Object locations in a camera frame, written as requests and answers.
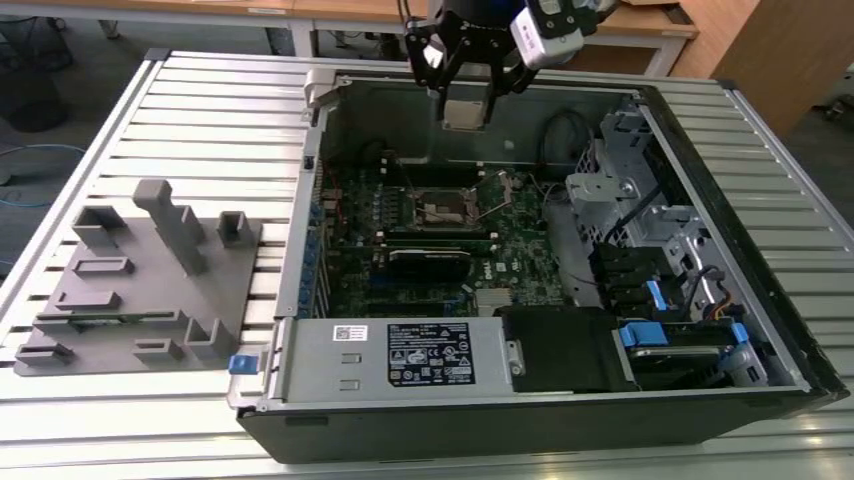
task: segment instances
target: table leg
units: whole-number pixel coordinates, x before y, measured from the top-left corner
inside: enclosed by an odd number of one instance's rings
[[[119,33],[119,21],[118,20],[99,20],[98,24],[102,27],[102,32],[108,40],[115,40],[122,36]]]
[[[644,73],[648,77],[666,77],[677,63],[688,39],[682,37],[666,37],[661,48],[656,51],[650,65]]]
[[[294,47],[294,34],[287,28],[265,28],[270,52],[274,55],[293,57],[297,55]]]
[[[318,33],[311,20],[294,19],[289,22],[294,35],[294,48],[298,57],[318,56]]]

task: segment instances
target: metal table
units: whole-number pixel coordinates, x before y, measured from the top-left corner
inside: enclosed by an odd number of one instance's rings
[[[84,204],[114,205],[123,215],[138,212],[130,195],[140,177],[168,178],[176,203],[193,205],[201,217],[243,210],[265,220],[242,341],[270,340],[307,131],[303,84],[309,69],[321,64],[406,70],[398,63],[191,52],[143,63],[0,289],[0,477],[848,478],[854,469],[852,398],[793,419],[753,424],[698,446],[287,466],[269,458],[235,421],[226,402],[234,380],[226,371],[43,378],[14,374],[15,351],[75,247],[74,216]],[[850,228],[738,92],[710,81],[628,78],[662,90],[854,388]],[[241,392],[259,388],[259,379],[245,377],[242,382]]]

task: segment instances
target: barcode sticker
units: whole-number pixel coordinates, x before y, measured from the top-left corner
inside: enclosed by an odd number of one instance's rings
[[[367,342],[369,326],[367,325],[335,325],[333,332],[334,342]]]

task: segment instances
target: blue plastic tab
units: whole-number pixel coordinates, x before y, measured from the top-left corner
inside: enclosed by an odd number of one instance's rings
[[[646,286],[650,289],[650,293],[653,294],[653,300],[656,301],[656,308],[660,311],[668,310],[668,302],[665,301],[665,296],[662,295],[662,289],[658,286],[658,282],[656,280],[648,280]]]
[[[624,342],[624,347],[634,347],[636,346],[636,337],[629,330],[629,327],[624,327],[620,329],[620,340]]]
[[[620,338],[626,347],[652,347],[670,344],[665,328],[658,322],[630,322],[620,329]]]
[[[233,375],[258,374],[258,357],[255,355],[233,355],[229,359],[229,373]]]
[[[741,323],[733,324],[733,335],[736,335],[736,341],[741,343],[748,343],[750,341],[750,335],[748,334],[748,329],[745,325]]]

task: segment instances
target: cable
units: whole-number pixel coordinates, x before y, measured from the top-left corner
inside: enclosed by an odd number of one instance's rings
[[[30,149],[66,149],[66,150],[74,150],[78,153],[86,154],[86,150],[82,149],[80,147],[75,147],[74,145],[63,145],[62,143],[40,143],[36,145],[22,145],[20,147],[15,147],[11,148],[8,150],[4,150],[3,152],[0,152],[0,157],[3,157],[4,155],[8,155],[10,153],[15,153],[19,152],[22,150],[30,150]]]
[[[634,220],[634,218],[644,211],[644,209],[650,206],[650,203],[653,203],[653,200],[656,200],[656,197],[658,197],[660,193],[662,193],[661,184],[656,185],[656,188],[650,190],[650,193],[646,194],[646,197],[641,199],[641,202],[638,202],[638,205],[636,205],[636,208],[633,208],[626,214],[626,216],[617,221],[617,223],[611,227],[611,230],[609,230],[609,233],[605,235],[605,238],[602,239],[602,243],[609,243],[609,240],[617,234],[617,232],[620,232],[621,228],[624,228],[629,224],[629,222]]]
[[[704,277],[714,271],[721,271],[717,265],[706,265],[700,272],[697,272],[697,277],[692,280],[692,286],[689,288],[689,295],[685,297],[685,303],[682,304],[682,309],[680,310],[680,319],[682,321],[688,321],[688,317],[692,313],[692,302],[694,301],[694,295],[697,295],[697,289],[700,288],[700,282]]]
[[[20,147],[15,147],[15,148],[11,148],[10,150],[4,150],[3,152],[0,152],[0,157],[3,157],[4,155],[8,155],[10,153],[20,152],[22,150],[55,149],[55,148],[56,149],[74,150],[75,152],[86,155],[86,150],[82,149],[80,147],[75,147],[74,145],[64,145],[62,143],[39,143],[39,144],[35,144],[35,145],[22,145]],[[51,202],[47,202],[47,203],[18,203],[18,202],[10,202],[8,200],[0,200],[0,205],[7,205],[10,207],[19,207],[19,208],[42,208],[42,207],[50,206]]]
[[[593,285],[594,287],[598,287],[599,284],[597,282],[594,282],[593,280],[585,280],[582,277],[573,275],[570,272],[566,272],[566,274],[573,277],[575,280],[578,280],[582,283],[586,283],[587,285]]]
[[[10,207],[19,207],[19,208],[42,208],[42,207],[50,206],[51,202],[47,202],[47,203],[18,203],[18,202],[10,202],[7,200],[0,200],[0,205],[8,205]]]
[[[721,281],[716,282],[716,286],[718,287],[718,290],[724,292],[724,298],[718,302],[718,305],[712,310],[712,312],[709,312],[708,318],[713,318],[714,320],[721,320],[721,314],[724,313],[724,309],[730,305],[733,305],[733,294],[730,293],[728,288],[724,286],[724,282]]]
[[[569,146],[570,152],[578,149],[582,145],[585,144],[590,145],[594,142],[595,134],[593,132],[593,128],[590,127],[590,123],[587,122],[587,118],[585,117],[585,115],[582,115],[582,113],[578,110],[574,110],[571,108],[565,108],[558,113],[555,113],[551,117],[549,117],[539,133],[539,153],[538,153],[537,164],[541,167],[543,167],[549,163],[546,160],[546,144],[549,141],[549,133],[551,132],[555,122],[561,119],[566,119],[570,121],[570,126],[573,131],[571,137],[570,137],[571,142]],[[581,140],[582,132],[585,133],[585,136],[586,136],[586,139],[583,141]]]

